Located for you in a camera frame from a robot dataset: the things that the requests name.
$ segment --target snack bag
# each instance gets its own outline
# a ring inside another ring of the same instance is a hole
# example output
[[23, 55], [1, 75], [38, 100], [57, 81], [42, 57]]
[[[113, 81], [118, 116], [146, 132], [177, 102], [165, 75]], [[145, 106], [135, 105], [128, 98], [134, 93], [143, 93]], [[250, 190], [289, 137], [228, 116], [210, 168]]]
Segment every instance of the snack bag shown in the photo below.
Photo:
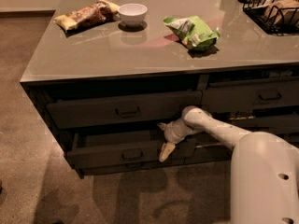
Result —
[[264, 12], [266, 18], [274, 19], [274, 24], [295, 25], [299, 19], [299, 2], [280, 0], [269, 4]]
[[184, 19], [166, 17], [164, 18], [164, 24], [190, 50], [207, 50], [215, 45], [220, 37], [217, 31], [212, 31], [198, 16]]
[[70, 30], [92, 27], [99, 23], [111, 21], [113, 16], [118, 13], [118, 8], [118, 5], [107, 0], [99, 0], [92, 6], [58, 16], [54, 18], [54, 22], [67, 33]]

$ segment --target chip bag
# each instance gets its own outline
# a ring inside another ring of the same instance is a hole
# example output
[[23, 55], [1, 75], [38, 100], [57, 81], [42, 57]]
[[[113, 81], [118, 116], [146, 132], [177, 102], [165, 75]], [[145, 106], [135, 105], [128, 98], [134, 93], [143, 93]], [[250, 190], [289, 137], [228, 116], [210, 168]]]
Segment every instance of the chip bag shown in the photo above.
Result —
[[54, 22], [67, 33], [71, 30], [89, 28], [106, 21], [112, 21], [113, 16], [118, 13], [118, 8], [118, 5], [107, 0], [99, 0], [91, 6], [58, 16], [54, 18]]
[[190, 50], [207, 50], [215, 45], [220, 37], [217, 31], [212, 31], [198, 16], [184, 19], [166, 17], [164, 25], [169, 27], [180, 42]]

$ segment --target drawer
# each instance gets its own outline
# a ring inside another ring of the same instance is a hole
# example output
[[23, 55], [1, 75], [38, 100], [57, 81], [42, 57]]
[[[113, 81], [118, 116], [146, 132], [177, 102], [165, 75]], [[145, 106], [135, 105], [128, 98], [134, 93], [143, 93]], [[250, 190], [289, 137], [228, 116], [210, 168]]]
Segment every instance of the drawer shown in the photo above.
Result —
[[99, 135], [75, 134], [72, 151], [66, 159], [74, 169], [120, 166], [134, 168], [145, 162], [154, 161], [154, 167], [179, 165], [186, 157], [191, 157], [195, 140], [186, 139], [176, 146], [167, 161], [158, 161], [163, 133], [156, 131], [135, 131], [127, 133], [107, 133]]
[[58, 101], [47, 109], [59, 129], [155, 119], [173, 119], [187, 105], [199, 105], [200, 91], [177, 91]]
[[208, 88], [202, 106], [209, 112], [235, 112], [299, 105], [299, 81]]
[[147, 132], [88, 136], [76, 133], [73, 149], [67, 152], [66, 159], [75, 169], [155, 161], [161, 145], [161, 140], [150, 140]]
[[185, 159], [173, 159], [170, 158], [165, 162], [159, 161], [140, 161], [140, 162], [132, 162], [122, 165], [114, 165], [114, 166], [105, 166], [105, 167], [96, 167], [96, 168], [83, 168], [80, 169], [79, 172], [83, 175], [105, 175], [105, 174], [114, 174], [114, 173], [123, 173], [123, 172], [131, 172], [137, 170], [145, 170], [152, 168], [162, 168], [169, 167], [175, 165], [183, 165]]
[[265, 131], [272, 134], [299, 132], [299, 116], [297, 114], [237, 119], [232, 120], [232, 124], [249, 130]]
[[186, 158], [185, 164], [230, 160], [232, 151], [223, 145], [201, 146], [194, 150], [193, 156]]

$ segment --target drawer handle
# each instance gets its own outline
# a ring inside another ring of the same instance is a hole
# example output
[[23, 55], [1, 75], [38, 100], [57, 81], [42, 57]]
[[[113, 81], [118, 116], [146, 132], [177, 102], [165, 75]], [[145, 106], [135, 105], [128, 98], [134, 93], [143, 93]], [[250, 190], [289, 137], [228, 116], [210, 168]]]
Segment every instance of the drawer handle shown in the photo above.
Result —
[[138, 161], [142, 159], [143, 153], [139, 148], [124, 150], [121, 155], [124, 161]]
[[127, 169], [138, 169], [142, 168], [142, 162], [126, 163]]
[[118, 108], [116, 108], [115, 113], [123, 119], [129, 119], [129, 118], [135, 117], [138, 113], [140, 113], [140, 108], [138, 106], [133, 111], [120, 111]]
[[282, 98], [282, 95], [280, 93], [277, 92], [276, 96], [273, 97], [263, 97], [261, 94], [259, 94], [259, 98], [261, 101], [278, 101]]

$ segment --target dresser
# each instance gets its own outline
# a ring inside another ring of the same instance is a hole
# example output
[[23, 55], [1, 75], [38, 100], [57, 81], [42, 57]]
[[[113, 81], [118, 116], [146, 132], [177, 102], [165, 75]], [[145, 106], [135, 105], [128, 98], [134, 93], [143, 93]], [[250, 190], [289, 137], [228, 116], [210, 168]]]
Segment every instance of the dresser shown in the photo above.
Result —
[[[62, 0], [54, 17], [95, 1]], [[51, 22], [21, 78], [80, 177], [230, 159], [230, 150], [199, 133], [158, 161], [157, 124], [178, 119], [187, 105], [298, 144], [298, 35], [265, 34], [237, 0], [109, 1], [146, 5], [142, 27], [116, 17], [66, 35]], [[193, 15], [221, 34], [208, 51], [188, 51], [164, 27], [165, 16]]]

